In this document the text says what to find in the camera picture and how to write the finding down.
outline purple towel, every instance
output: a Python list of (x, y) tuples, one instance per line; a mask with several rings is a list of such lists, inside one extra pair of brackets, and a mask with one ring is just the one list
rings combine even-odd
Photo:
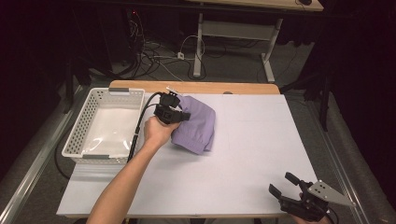
[(183, 112), (191, 113), (190, 120), (180, 123), (172, 132), (172, 143), (180, 145), (196, 154), (210, 150), (215, 132), (216, 112), (208, 105), (191, 96), (178, 95), (178, 105)]

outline gray floor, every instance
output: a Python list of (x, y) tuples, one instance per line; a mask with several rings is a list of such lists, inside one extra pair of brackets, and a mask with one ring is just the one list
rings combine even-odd
[[(208, 40), (206, 43), (206, 56), (203, 58), (206, 74), (205, 78), (201, 81), (266, 82), (260, 58), (260, 53), (264, 51), (266, 43), (259, 42), (254, 47), (248, 48), (254, 43), (234, 41), (223, 42), (220, 45), (217, 42), (219, 40)], [(147, 52), (149, 52), (149, 48), (154, 48), (155, 46), (157, 45), (147, 43)], [(291, 83), (297, 78), (312, 47), (311, 45), (295, 48), (291, 43), (286, 46), (276, 46), (271, 58), (271, 65), (276, 75), (276, 85), (278, 87)], [(155, 50), (162, 56), (173, 54), (171, 50), (164, 47), (159, 47)], [(183, 52), (187, 58), (193, 57), (193, 53), (190, 53), (192, 52), (192, 48), (186, 47), (183, 49)], [(166, 62), (166, 60), (162, 61), (163, 65), (169, 71), (159, 66), (158, 70), (153, 72), (150, 77), (144, 76), (139, 79), (182, 79), (184, 81), (191, 81), (187, 76), (187, 72), (189, 71), (187, 63), (166, 64)], [(84, 94), (86, 94), (89, 88), (108, 86), (109, 80), (98, 76), (92, 78), (94, 79), (92, 85), (78, 92), (80, 99), (85, 99)], [(358, 203), (357, 209), (332, 204), (332, 208), (341, 220), (340, 223), (396, 223), (394, 210), (389, 206), (385, 195), (382, 193), (370, 169), (362, 159), (356, 144), (350, 137), (347, 126), (342, 120), (342, 116), (339, 114), (337, 104), (332, 96), (329, 102), (329, 131), (325, 133), (318, 125), (318, 102), (306, 102), (303, 93), (303, 91), (289, 91), (285, 95), (314, 170), (319, 178), (340, 192), (345, 193), (345, 195), (350, 195)], [(78, 112), (80, 104), (75, 103), (74, 109)], [(1, 182), (1, 211), (7, 211), (7, 205), (15, 193), (15, 189), (20, 185), (29, 168), (31, 168), (31, 164), (36, 159), (36, 156), (57, 130), (60, 120), (64, 118), (63, 110), (64, 101), (59, 104), (58, 108), (52, 113), (46, 123), (43, 124), (39, 132), (37, 132), (26, 149), (14, 162), (7, 176)], [(64, 173), (71, 175), (74, 162), (62, 157), (61, 150), (63, 143), (64, 140), (56, 148), (55, 155)], [(18, 209), (19, 213), (16, 215), (14, 223), (44, 224), (76, 222), (76, 219), (56, 216), (55, 213), (59, 202), (67, 186), (67, 179), (63, 178), (57, 171), (52, 154), (49, 155), (46, 164), (40, 178), (34, 183), (33, 190), (26, 192), (26, 195), (29, 197), (26, 201), (22, 201), (21, 205), (23, 206), (21, 206), (21, 209)], [(263, 220), (263, 223), (276, 223), (276, 221), (268, 219)], [(292, 222), (289, 218), (281, 218), (279, 223)]]

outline white plastic basket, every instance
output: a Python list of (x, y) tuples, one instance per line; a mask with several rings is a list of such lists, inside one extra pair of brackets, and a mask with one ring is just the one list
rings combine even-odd
[(62, 155), (77, 163), (126, 163), (144, 96), (140, 89), (93, 88)]

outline hand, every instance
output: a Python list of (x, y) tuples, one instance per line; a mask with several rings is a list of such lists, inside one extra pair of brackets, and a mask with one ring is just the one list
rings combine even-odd
[(180, 123), (164, 124), (153, 116), (145, 123), (145, 144), (151, 144), (156, 148), (163, 146), (170, 138), (171, 133)]
[(330, 224), (329, 219), (327, 219), (326, 217), (324, 217), (323, 219), (321, 219), (319, 222), (308, 222), (308, 221), (303, 220), (303, 219), (300, 218), (300, 217), (296, 217), (296, 216), (294, 216), (294, 215), (290, 215), (290, 216), (294, 219), (294, 221), (295, 221), (297, 224), (316, 224), (316, 223), (318, 223), (318, 224)]

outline white board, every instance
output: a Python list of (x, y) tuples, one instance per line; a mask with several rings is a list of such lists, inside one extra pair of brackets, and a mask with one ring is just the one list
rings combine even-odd
[[(150, 162), (128, 215), (275, 215), (281, 211), (270, 184), (298, 199), (285, 173), (317, 180), (283, 95), (185, 95), (216, 111), (212, 150), (196, 155), (169, 141)], [(121, 167), (77, 164), (57, 214), (87, 216)]]

